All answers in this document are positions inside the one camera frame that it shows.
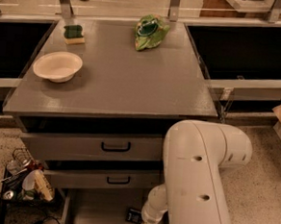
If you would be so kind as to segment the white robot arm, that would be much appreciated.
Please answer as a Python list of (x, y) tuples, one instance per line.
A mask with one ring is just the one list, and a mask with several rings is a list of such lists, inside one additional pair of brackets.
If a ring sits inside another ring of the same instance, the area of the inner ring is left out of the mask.
[(185, 120), (168, 129), (163, 147), (164, 182), (151, 189), (141, 224), (231, 224), (220, 169), (248, 164), (252, 144), (231, 125)]

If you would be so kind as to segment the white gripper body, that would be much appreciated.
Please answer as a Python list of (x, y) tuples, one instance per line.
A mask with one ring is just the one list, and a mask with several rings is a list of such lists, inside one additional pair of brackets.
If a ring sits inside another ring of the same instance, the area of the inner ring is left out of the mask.
[(149, 202), (142, 206), (141, 219), (146, 224), (158, 224), (164, 216), (164, 211), (154, 209)]

